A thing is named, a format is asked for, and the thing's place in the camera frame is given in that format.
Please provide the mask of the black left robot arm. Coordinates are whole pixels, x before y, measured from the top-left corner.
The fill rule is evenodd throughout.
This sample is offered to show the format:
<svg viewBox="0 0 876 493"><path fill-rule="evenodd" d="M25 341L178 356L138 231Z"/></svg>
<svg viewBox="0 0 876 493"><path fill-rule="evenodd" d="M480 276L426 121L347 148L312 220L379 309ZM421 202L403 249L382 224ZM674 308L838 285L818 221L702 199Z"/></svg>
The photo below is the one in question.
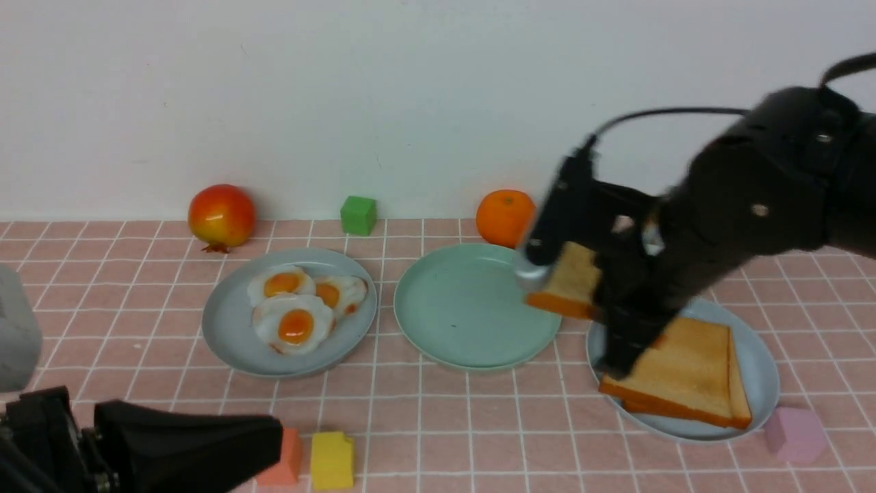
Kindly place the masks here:
<svg viewBox="0 0 876 493"><path fill-rule="evenodd" d="M231 492L281 459L283 427L269 415L158 411L97 403L78 427L64 385L29 391L42 331L20 275L1 268L3 492Z"/></svg>

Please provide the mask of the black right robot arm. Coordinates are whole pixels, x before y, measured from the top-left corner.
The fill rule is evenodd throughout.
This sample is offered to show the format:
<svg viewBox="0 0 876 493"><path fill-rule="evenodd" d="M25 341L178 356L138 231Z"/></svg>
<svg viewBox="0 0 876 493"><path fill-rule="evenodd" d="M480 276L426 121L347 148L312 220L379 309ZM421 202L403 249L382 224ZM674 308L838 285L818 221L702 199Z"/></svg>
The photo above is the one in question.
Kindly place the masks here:
<svg viewBox="0 0 876 493"><path fill-rule="evenodd" d="M691 299L754 258L831 246L874 256L874 116L826 87L782 88L598 253L598 371L619 380Z"/></svg>

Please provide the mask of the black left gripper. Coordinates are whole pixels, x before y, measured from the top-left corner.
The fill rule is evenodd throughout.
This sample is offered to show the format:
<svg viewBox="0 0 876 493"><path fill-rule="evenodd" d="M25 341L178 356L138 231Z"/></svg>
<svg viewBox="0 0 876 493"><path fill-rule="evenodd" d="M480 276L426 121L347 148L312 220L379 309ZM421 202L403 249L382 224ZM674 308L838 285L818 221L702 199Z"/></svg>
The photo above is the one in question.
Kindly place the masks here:
<svg viewBox="0 0 876 493"><path fill-rule="evenodd" d="M64 386L31 391L2 411L3 492L231 492L281 458L270 415L157 411L113 400L81 431Z"/></svg>

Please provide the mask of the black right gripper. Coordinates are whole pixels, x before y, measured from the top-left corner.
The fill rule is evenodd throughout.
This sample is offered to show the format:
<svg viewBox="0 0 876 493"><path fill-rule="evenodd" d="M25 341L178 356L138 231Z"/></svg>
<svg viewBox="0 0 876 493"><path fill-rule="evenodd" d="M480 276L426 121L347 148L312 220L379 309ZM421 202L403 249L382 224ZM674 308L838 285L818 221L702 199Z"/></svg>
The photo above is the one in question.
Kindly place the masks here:
<svg viewBox="0 0 876 493"><path fill-rule="evenodd" d="M649 205L629 233L601 246L595 290L604 352L597 371L615 380L639 358L693 297L759 255L775 252L775 229L729 192L680 185Z"/></svg>

